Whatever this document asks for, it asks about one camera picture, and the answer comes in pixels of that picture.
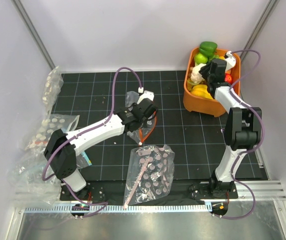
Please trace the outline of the white cauliflower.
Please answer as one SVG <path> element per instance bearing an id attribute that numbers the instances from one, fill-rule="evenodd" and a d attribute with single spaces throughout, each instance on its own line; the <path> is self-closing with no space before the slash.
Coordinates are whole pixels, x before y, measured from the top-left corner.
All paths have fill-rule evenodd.
<path id="1" fill-rule="evenodd" d="M 202 75 L 199 73 L 202 67 L 206 66 L 204 63 L 200 63 L 196 66 L 194 66 L 191 70 L 190 74 L 190 80 L 194 85 L 200 84 L 205 79 L 202 77 Z"/>

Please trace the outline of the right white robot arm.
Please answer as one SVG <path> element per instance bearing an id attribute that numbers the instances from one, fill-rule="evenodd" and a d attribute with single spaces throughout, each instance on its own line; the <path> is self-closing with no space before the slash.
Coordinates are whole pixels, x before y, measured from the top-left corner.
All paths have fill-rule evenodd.
<path id="1" fill-rule="evenodd" d="M 207 91 L 228 113 L 223 131 L 226 148 L 206 187 L 213 199 L 222 199 L 233 191 L 235 175 L 243 158 L 262 139 L 262 111 L 247 105 L 225 81 L 226 67 L 225 60 L 215 58 L 199 71 L 207 80 Z"/>

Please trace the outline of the clear bag orange zipper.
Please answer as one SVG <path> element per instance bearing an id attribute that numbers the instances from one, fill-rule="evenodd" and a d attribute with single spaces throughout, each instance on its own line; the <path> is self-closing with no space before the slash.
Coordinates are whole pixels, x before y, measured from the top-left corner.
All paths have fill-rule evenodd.
<path id="1" fill-rule="evenodd" d="M 129 107 L 131 104 L 137 103 L 139 96 L 140 94 L 138 92 L 128 91 L 126 93 L 125 106 Z M 132 140 L 134 140 L 139 146 L 141 146 L 148 139 L 148 137 L 151 135 L 151 133 L 155 129 L 157 120 L 158 118 L 155 117 L 151 121 L 147 122 L 146 128 L 140 128 L 133 132 L 128 131 L 126 135 L 129 136 Z"/>

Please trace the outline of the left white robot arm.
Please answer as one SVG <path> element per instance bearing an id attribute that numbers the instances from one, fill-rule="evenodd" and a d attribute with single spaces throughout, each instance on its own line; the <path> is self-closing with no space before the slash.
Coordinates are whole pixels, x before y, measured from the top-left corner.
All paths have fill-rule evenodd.
<path id="1" fill-rule="evenodd" d="M 77 156 L 107 139 L 141 129 L 156 117 L 158 109 L 153 100 L 144 98 L 140 103 L 119 108 L 107 118 L 79 130 L 67 133 L 55 130 L 43 152 L 47 164 L 42 180 L 56 176 L 70 187 L 77 200 L 84 200 L 89 195 L 89 188 L 77 169 Z"/>

